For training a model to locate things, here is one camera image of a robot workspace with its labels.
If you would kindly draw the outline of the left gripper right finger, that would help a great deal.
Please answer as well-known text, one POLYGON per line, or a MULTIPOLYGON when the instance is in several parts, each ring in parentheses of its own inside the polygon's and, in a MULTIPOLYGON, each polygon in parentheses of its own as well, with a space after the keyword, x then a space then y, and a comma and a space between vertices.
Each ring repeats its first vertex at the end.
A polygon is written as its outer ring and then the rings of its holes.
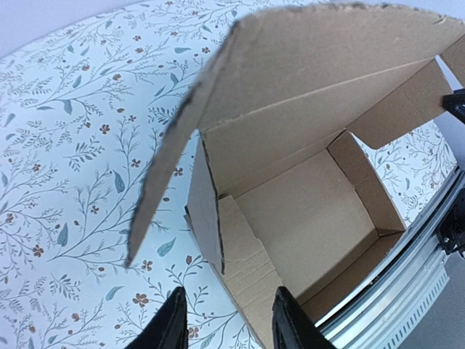
POLYGON ((274 348, 332 349, 333 344, 315 327, 294 296, 279 286, 272 306, 274 348))

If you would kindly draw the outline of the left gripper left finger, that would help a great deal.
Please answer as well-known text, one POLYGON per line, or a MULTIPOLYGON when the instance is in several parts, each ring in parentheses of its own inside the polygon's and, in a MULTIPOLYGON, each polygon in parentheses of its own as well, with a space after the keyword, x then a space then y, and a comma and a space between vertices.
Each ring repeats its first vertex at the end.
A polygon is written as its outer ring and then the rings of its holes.
POLYGON ((129 343, 129 349, 188 348, 185 288, 176 287, 148 325, 129 343))

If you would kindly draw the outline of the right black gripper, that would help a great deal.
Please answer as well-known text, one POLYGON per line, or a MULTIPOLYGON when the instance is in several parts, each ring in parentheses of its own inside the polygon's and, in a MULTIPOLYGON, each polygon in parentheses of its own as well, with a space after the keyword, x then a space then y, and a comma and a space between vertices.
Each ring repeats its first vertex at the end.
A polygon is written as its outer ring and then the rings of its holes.
POLYGON ((465 124, 465 89, 457 89, 452 94, 443 95, 441 103, 444 110, 465 124))

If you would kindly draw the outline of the brown cardboard box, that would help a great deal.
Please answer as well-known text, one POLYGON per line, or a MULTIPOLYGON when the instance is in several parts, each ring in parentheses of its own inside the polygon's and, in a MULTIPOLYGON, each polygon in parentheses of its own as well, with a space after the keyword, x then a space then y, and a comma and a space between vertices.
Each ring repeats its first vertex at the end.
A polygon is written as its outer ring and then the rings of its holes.
POLYGON ((405 232, 361 145, 442 114, 438 59, 464 79, 464 22, 422 9, 312 4, 236 21, 150 163, 127 261, 198 132, 187 221, 257 341, 274 347, 279 286, 322 317, 405 232))

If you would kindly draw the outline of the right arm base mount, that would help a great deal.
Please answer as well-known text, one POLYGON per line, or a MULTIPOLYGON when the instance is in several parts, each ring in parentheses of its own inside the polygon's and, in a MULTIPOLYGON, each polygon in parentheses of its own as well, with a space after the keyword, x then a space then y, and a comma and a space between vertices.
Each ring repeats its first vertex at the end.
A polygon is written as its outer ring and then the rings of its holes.
POLYGON ((464 258, 464 211, 464 189, 462 188, 435 230, 445 253, 457 252, 462 258, 464 258))

